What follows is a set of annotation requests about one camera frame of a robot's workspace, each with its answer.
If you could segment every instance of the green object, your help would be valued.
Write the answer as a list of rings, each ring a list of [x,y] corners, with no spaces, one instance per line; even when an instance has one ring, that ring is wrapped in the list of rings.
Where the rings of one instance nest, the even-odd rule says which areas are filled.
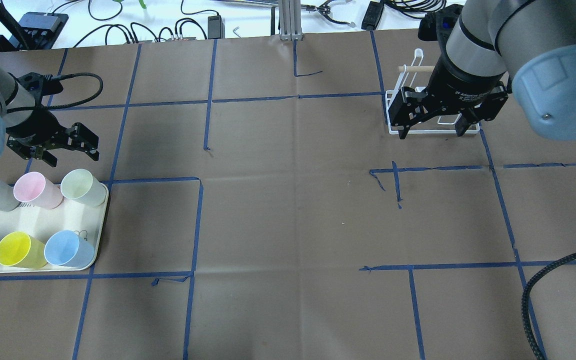
[[[121,2],[123,2],[124,0],[112,0],[112,1],[115,2],[115,3],[121,3]],[[139,0],[139,5],[141,5],[141,8],[142,8],[142,9],[146,9],[146,3],[144,2],[144,0]]]

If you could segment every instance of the tray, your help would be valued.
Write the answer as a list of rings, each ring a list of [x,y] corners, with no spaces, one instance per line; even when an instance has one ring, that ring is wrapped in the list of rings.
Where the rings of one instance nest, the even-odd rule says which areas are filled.
[[[27,269],[0,264],[0,274],[19,272],[46,272],[46,271],[82,271],[92,265],[97,259],[101,230],[104,225],[106,208],[108,207],[108,187],[105,188],[105,199],[101,205],[90,207],[83,203],[64,198],[63,202],[54,209],[21,203],[12,211],[0,210],[0,241],[14,231],[23,231],[44,244],[52,235],[61,230],[80,232],[94,248],[94,256],[90,264],[82,268],[57,266],[46,264],[43,268]]]

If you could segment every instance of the white wire rack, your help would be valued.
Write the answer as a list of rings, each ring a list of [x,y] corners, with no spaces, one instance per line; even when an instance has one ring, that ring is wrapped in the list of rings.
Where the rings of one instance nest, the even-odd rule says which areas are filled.
[[[388,133],[391,135],[398,135],[400,133],[396,127],[393,127],[393,123],[391,123],[391,114],[388,111],[391,105],[393,104],[394,94],[397,94],[397,92],[400,91],[400,89],[402,89],[403,86],[411,88],[413,87],[415,79],[417,77],[417,72],[408,71],[408,68],[421,66],[421,63],[423,61],[424,61],[424,51],[421,48],[416,48],[414,50],[414,58],[412,59],[410,65],[406,64],[403,65],[403,71],[399,73],[397,83],[395,84],[395,88],[392,90],[387,90],[383,96],[384,101],[386,102],[386,120],[387,120],[386,125],[388,127]],[[409,75],[411,73],[412,78],[410,79],[410,82],[407,83],[407,80],[409,79]],[[423,91],[423,89],[425,89],[425,86],[414,87],[414,91],[416,92],[421,92]],[[446,119],[442,121],[442,116],[438,116],[436,122],[437,125],[436,129],[410,130],[408,134],[455,134],[455,128],[448,126],[454,126],[457,123],[457,121],[459,121],[461,116],[462,114],[458,114],[452,120],[448,121],[446,121]],[[478,132],[480,132],[479,124],[476,124],[470,129],[466,130],[466,134],[476,134]]]

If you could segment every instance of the light blue cup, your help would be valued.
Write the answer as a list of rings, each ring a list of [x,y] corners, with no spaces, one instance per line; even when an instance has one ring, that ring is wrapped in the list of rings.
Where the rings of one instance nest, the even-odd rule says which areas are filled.
[[[95,248],[76,232],[62,230],[48,239],[43,255],[52,265],[83,268],[92,262]]]

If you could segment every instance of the pink cup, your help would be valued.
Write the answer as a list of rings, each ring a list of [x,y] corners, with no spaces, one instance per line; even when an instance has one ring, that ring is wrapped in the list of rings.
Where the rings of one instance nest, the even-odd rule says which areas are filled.
[[[14,184],[13,194],[22,203],[44,209],[55,209],[64,200],[59,187],[36,171],[20,177]]]

